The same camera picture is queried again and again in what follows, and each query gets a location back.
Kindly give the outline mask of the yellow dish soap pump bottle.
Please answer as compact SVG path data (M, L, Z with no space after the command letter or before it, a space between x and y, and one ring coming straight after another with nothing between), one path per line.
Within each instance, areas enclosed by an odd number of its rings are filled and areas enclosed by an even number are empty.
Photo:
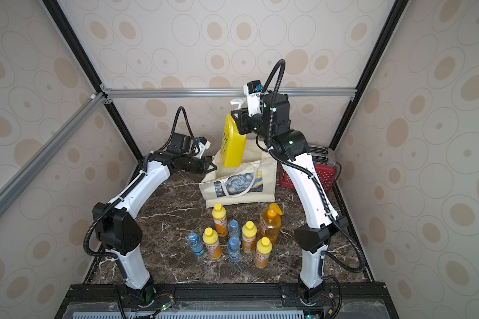
M233 116L230 113L227 114L220 149L224 167L238 167L241 164L246 139L246 135L239 133Z

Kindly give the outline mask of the cream starry night shopping bag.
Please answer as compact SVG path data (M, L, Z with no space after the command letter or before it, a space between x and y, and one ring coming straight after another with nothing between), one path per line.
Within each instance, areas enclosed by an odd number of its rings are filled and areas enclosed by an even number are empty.
M246 140L238 167L224 167L219 152L212 163L217 169L199 183L206 207L275 201L278 163L258 148L255 139Z

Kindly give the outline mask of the orange dish soap pump bottle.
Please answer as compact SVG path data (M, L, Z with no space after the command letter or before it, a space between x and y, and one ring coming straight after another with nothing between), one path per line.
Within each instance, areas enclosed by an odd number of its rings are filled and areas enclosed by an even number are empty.
M271 244L275 245L282 226L282 215L283 212L276 203L272 203L267 209L263 210L259 219L259 237L267 237Z

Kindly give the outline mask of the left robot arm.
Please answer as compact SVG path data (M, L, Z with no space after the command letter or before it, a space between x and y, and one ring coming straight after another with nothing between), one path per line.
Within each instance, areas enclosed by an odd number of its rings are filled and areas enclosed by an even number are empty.
M141 255L142 229L136 222L137 215L175 171L215 171L212 157L204 154L210 146L210 141L191 130L179 134L172 129L165 144L143 158L129 185L108 203L93 207L93 223L83 240L84 252L91 257L110 257L120 269L126 292L142 308L154 302L156 289Z

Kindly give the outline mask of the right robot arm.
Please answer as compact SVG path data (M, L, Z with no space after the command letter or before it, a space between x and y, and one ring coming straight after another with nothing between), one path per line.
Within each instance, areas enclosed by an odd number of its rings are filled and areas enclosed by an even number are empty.
M348 220L333 208L315 170L311 147L302 132L291 128L290 102L279 92L286 69L279 60L267 81L251 81L243 89L247 107L231 112L239 134L255 134L266 145L268 154L290 176L304 208L306 224L294 231L294 239L302 248L302 269L298 292L305 304L316 303L325 290L327 280L336 280L323 270L325 259L331 259L352 273L362 273L365 255L358 242L347 231ZM359 264L348 266L328 251L332 235L341 233L357 254Z

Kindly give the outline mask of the yellow cap juice bottle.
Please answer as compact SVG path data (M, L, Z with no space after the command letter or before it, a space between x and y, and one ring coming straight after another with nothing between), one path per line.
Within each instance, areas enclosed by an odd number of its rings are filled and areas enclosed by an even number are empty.
M247 221L242 227L242 248L243 252L250 254L255 251L255 240L257 227L253 221Z
M204 230L202 240L206 246L207 252L212 259L219 259L222 256L218 233L211 227Z
M262 237L256 245L254 264L258 268L265 268L269 261L273 244L268 237Z
M228 234L228 221L226 217L226 208L217 203L212 210L214 225L219 237L225 237Z

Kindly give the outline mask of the blue cap water bottle rear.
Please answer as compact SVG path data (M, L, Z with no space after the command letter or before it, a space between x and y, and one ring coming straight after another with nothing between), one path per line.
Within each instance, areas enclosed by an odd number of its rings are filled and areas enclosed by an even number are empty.
M228 224L228 231L229 231L229 236L233 238L240 238L241 236L241 231L240 231L240 225L237 220L233 219L231 222Z

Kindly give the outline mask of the yellow cap juice bottle left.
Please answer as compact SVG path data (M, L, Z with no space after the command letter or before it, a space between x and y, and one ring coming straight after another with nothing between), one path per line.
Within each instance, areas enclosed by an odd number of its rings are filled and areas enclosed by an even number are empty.
M218 233L211 227L204 230L202 240L206 246L207 252L212 259L219 259L222 256Z

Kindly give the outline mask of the blue cap water bottle left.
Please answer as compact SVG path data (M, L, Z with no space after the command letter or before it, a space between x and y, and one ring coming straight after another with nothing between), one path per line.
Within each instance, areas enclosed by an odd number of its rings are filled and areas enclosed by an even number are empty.
M202 238L196 233L190 233L188 236L188 244L197 257L203 257L206 254L206 249Z

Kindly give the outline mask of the yellow cap juice bottle middle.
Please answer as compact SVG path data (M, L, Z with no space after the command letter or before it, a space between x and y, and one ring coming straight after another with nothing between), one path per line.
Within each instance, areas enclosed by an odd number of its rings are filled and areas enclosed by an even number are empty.
M242 227L242 248L243 252L250 254L255 251L255 240L257 227L253 221L247 221Z

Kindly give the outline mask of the blue cap water bottle front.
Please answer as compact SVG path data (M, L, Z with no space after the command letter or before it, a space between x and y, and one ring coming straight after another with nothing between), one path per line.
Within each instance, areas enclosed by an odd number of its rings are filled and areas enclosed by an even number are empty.
M229 238L228 255L232 263L237 263L241 260L241 242L237 237Z

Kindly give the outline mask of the yellow cap juice bottle right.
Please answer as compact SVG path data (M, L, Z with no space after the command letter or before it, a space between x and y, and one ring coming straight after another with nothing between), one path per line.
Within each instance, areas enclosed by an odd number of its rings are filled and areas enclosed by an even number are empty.
M262 237L256 245L254 264L258 268L265 268L269 261L273 244L268 237Z

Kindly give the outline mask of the silver horizontal frame bar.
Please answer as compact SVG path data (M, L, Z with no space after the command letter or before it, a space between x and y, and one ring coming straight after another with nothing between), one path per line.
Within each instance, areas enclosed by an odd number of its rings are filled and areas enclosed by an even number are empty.
M353 87L282 88L281 94L289 96L346 96L354 97ZM239 98L245 97L243 89L108 89L102 92L109 98Z

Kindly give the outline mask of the black right frame post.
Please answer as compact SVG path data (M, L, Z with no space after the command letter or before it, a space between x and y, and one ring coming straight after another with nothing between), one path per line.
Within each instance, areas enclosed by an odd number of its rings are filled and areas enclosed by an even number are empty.
M355 96L348 103L344 115L339 122L339 126L335 130L335 134L329 145L330 148L336 150L339 146L341 139L349 125L355 110L357 109L361 98L363 97L371 78L379 65L379 62L385 52L396 27L407 8L409 0L396 0L388 14L386 21L383 24L379 37L375 43L375 46L371 52L371 55L367 59L367 64L361 73L359 82L357 83L357 92Z

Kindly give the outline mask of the black frame post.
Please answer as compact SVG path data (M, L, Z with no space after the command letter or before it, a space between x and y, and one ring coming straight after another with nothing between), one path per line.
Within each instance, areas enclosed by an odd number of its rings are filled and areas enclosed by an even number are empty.
M104 94L106 100L105 108L109 113L109 116L112 118L115 126L118 128L119 133L123 137L123 140L126 142L126 145L129 147L135 159L138 162L141 161L143 156L139 147L137 146L137 143L134 141L132 134L126 127L125 121L122 119L122 116L120 115L117 107L114 105L114 102L103 90L101 78L94 68L93 63L90 61L90 58L82 46L81 41L78 39L77 34L74 32L69 20L63 13L62 7L58 1L42 0L42 3L47 9L48 14L51 16L58 30L62 34L66 44L68 44L69 49L75 56L91 86L97 93Z
M355 96L348 103L344 115L339 122L339 126L335 130L335 134L329 145L330 148L336 150L339 146L341 139L349 125L355 110L357 109L361 98L363 97L371 78L379 65L379 62L385 52L396 27L407 8L409 0L396 0L388 14L386 21L383 24L379 37L375 43L375 46L371 52L371 55L367 59L367 64L361 73L359 82L357 83L357 92Z

